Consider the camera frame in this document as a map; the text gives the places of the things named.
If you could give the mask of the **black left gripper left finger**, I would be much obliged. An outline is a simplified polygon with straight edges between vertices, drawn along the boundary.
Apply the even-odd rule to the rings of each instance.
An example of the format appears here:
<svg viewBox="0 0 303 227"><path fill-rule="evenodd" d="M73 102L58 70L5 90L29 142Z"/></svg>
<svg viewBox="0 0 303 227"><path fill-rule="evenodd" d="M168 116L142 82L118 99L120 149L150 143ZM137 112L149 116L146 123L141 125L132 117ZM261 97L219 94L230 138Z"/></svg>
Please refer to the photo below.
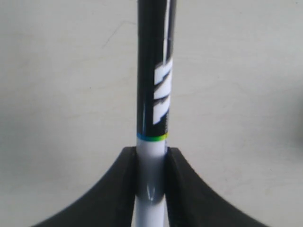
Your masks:
<svg viewBox="0 0 303 227"><path fill-rule="evenodd" d="M82 197L39 227L129 227L137 186L135 147L125 147L105 175Z"/></svg>

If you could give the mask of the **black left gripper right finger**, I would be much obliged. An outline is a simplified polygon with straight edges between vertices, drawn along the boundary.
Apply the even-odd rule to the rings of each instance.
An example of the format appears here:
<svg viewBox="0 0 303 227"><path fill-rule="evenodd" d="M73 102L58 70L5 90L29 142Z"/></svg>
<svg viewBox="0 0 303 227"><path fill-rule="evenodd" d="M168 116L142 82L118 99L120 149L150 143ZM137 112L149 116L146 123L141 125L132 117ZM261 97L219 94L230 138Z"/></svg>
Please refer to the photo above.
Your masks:
<svg viewBox="0 0 303 227"><path fill-rule="evenodd" d="M194 171L178 148L165 157L165 195L171 227L262 227L231 205Z"/></svg>

